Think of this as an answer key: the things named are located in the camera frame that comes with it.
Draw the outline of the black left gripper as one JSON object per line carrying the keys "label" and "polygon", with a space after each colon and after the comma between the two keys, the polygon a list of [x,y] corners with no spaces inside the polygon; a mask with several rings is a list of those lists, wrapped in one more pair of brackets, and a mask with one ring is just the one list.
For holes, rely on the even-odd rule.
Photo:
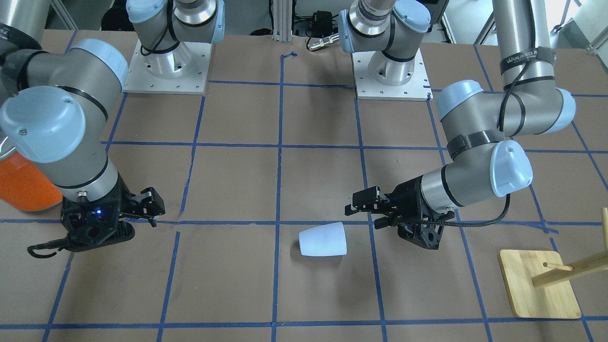
{"label": "black left gripper", "polygon": [[400,238],[425,249],[437,250],[445,222],[455,218],[450,210],[434,211],[423,199],[421,177],[399,184],[392,193],[384,194],[378,186],[363,189],[352,195],[345,214],[369,212],[382,214],[375,219],[374,229],[397,227]]}

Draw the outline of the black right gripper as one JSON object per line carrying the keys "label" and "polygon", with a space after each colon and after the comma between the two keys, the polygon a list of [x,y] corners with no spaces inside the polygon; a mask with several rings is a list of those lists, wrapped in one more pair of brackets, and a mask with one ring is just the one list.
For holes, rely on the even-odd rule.
{"label": "black right gripper", "polygon": [[154,227],[155,217],[165,214],[165,204],[155,188],[145,188],[140,195],[131,193],[122,177],[99,200],[62,201],[61,223],[67,229],[67,237],[61,248],[82,252],[115,243],[126,242],[134,237],[133,226],[125,217],[147,219]]}

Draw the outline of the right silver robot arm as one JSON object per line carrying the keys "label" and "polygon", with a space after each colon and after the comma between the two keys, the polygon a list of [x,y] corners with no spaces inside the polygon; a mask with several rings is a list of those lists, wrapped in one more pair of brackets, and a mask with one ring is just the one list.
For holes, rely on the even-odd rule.
{"label": "right silver robot arm", "polygon": [[[165,214],[155,188],[128,189],[100,134],[129,74],[123,54],[83,39],[65,54],[42,49],[48,0],[1,2],[1,136],[62,195],[65,238],[28,247],[35,258],[82,252],[134,237],[126,217],[152,227]],[[40,255],[40,250],[50,250]]]}

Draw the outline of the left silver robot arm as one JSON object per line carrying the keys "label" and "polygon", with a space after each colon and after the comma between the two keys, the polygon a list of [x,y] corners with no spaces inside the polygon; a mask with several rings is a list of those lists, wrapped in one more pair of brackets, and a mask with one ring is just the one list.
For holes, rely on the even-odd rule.
{"label": "left silver robot arm", "polygon": [[444,227],[456,227],[454,210],[504,198],[498,217],[463,223],[486,227],[506,216],[510,195],[533,179],[525,151],[511,137],[562,130],[575,117],[575,99],[556,86],[556,53],[550,47],[542,0],[495,0],[503,93],[486,93],[473,80],[451,84],[437,97],[439,121],[452,159],[440,169],[384,194],[374,186],[352,195],[345,215],[380,215],[376,229],[397,227],[400,238],[426,249],[439,247]]}

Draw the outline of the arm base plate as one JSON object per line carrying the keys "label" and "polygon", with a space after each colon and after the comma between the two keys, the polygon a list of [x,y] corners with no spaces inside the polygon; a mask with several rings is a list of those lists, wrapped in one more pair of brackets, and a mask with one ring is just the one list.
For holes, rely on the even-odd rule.
{"label": "arm base plate", "polygon": [[126,93],[203,95],[211,60],[209,43],[181,42],[166,54],[141,54],[135,46],[123,90]]}
{"label": "arm base plate", "polygon": [[421,50],[413,60],[397,62],[380,51],[351,54],[358,99],[432,100]]}

